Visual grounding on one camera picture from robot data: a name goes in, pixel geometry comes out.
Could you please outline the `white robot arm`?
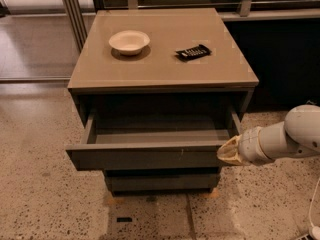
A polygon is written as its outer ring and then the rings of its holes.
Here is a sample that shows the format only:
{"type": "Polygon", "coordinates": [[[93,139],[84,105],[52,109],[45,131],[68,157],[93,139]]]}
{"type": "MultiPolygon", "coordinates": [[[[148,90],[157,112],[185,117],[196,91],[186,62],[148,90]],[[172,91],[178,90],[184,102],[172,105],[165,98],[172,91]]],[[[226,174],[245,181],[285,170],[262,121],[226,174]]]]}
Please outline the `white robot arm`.
{"type": "Polygon", "coordinates": [[[265,165],[281,158],[305,158],[320,154],[320,107],[301,105],[285,119],[267,127],[255,127],[222,145],[217,157],[237,166],[265,165]]]}

